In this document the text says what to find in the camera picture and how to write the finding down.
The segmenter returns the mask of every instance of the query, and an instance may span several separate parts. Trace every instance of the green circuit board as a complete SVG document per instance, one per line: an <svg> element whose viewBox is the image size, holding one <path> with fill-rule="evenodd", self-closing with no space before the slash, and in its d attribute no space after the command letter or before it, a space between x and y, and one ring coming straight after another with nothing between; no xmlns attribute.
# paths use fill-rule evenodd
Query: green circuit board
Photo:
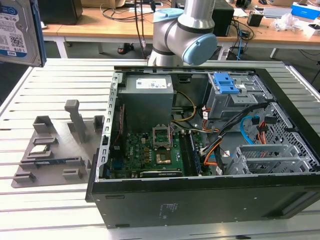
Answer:
<svg viewBox="0 0 320 240"><path fill-rule="evenodd" d="M111 172L116 179L138 178L144 171L181 171L184 176L184 164L179 142L180 132L172 133L171 149L155 149L153 133L129 133L126 137L125 160L114 161ZM196 148L203 144L202 136L195 133Z"/></svg>

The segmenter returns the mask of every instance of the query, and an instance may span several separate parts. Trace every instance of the power supply label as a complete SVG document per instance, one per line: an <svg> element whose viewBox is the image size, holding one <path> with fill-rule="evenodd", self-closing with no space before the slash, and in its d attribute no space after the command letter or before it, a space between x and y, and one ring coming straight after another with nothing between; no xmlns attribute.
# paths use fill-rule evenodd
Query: power supply label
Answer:
<svg viewBox="0 0 320 240"><path fill-rule="evenodd" d="M137 89L166 89L165 78L138 78L135 87Z"/></svg>
<svg viewBox="0 0 320 240"><path fill-rule="evenodd" d="M17 28L18 11L11 6L2 6L0 11L0 54L23 58L27 55L23 33Z"/></svg>

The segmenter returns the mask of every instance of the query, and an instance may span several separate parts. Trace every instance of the motherboard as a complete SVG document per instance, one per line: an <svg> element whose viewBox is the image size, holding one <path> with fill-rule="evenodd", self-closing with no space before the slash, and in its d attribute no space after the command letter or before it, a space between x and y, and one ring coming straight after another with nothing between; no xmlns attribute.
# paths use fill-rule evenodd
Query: motherboard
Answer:
<svg viewBox="0 0 320 240"><path fill-rule="evenodd" d="M128 133L125 156L112 159L110 177L198 176L201 173L199 150L203 145L199 132L175 132L168 127L155 127L153 132Z"/></svg>

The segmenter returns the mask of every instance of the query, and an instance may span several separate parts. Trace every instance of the cardboard box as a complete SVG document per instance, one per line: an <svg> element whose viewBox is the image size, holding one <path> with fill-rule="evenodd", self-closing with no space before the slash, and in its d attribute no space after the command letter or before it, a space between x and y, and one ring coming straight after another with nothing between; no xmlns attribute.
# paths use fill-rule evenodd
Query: cardboard box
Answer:
<svg viewBox="0 0 320 240"><path fill-rule="evenodd" d="M82 7L84 8L102 8L104 9L115 9L125 5L126 0L81 0Z"/></svg>
<svg viewBox="0 0 320 240"><path fill-rule="evenodd" d="M303 17L307 19L316 19L320 16L320 7L312 5L299 5L297 2L294 2L291 6L292 15Z"/></svg>

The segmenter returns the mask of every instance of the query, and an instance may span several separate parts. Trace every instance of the table leg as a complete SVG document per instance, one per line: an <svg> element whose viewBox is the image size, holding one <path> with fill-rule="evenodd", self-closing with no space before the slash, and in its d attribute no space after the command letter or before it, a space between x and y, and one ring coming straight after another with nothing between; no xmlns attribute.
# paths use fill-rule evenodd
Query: table leg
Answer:
<svg viewBox="0 0 320 240"><path fill-rule="evenodd" d="M222 43L220 52L219 52L219 57L218 60L219 61L225 61L227 60L228 54L229 54L229 50L230 48L233 46L232 42L224 42Z"/></svg>
<svg viewBox="0 0 320 240"><path fill-rule="evenodd" d="M271 55L270 55L270 58L271 58L271 59L275 59L276 56L277 56L278 51L279 51L279 48L274 48L274 49L272 50L272 53L271 53Z"/></svg>
<svg viewBox="0 0 320 240"><path fill-rule="evenodd" d="M104 48L102 47L102 43L101 42L98 42L98 51L99 51L99 54L103 54L104 53Z"/></svg>
<svg viewBox="0 0 320 240"><path fill-rule="evenodd" d="M67 51L66 51L66 47L65 47L65 38L63 36L58 37L58 38L56 38L55 42L58 47L58 51L60 53L60 58L67 59L68 55L67 55Z"/></svg>

